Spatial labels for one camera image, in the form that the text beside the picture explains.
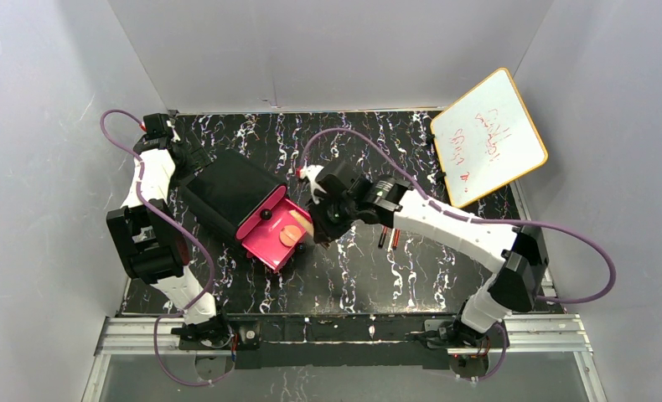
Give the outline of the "black drawer organizer cabinet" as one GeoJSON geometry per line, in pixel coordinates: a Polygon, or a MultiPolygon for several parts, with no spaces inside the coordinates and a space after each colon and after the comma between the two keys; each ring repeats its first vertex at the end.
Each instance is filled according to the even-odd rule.
{"type": "Polygon", "coordinates": [[[198,222],[226,240],[241,242],[261,221],[261,211],[279,201],[287,185],[234,150],[215,159],[179,190],[198,222]]]}

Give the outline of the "round peach compact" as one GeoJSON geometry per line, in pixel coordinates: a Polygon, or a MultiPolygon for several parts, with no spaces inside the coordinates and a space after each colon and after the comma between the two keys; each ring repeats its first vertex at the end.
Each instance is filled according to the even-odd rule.
{"type": "Polygon", "coordinates": [[[295,246],[302,237],[301,229],[293,224],[284,226],[279,233],[279,240],[286,247],[295,246]]]}

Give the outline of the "gold beige concealer tube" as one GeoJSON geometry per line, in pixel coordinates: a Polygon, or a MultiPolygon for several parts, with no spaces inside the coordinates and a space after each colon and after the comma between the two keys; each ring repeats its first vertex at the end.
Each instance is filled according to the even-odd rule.
{"type": "Polygon", "coordinates": [[[314,227],[311,220],[305,217],[297,210],[291,210],[289,214],[297,221],[297,223],[306,231],[307,236],[311,239],[314,236],[314,227]]]}

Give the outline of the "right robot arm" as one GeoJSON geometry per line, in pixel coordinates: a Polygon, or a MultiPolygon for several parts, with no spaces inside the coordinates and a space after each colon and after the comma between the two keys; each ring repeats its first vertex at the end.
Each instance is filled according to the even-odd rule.
{"type": "Polygon", "coordinates": [[[405,179],[381,175],[371,181],[345,162],[303,166],[297,177],[310,188],[307,210],[317,244],[339,239],[357,222],[380,224],[434,240],[491,272],[452,321],[416,335],[428,347],[475,345],[495,323],[535,307],[548,264],[541,229],[477,223],[471,214],[423,197],[405,179]]]}

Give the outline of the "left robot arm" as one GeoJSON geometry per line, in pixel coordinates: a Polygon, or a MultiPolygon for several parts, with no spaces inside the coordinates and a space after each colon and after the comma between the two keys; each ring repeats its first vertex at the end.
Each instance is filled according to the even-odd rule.
{"type": "Polygon", "coordinates": [[[176,133],[145,134],[135,144],[135,170],[128,194],[106,215],[116,251],[132,279],[162,292],[184,320],[173,334],[208,348],[229,345],[225,314],[189,268],[186,237],[171,225],[166,198],[185,153],[176,133]]]}

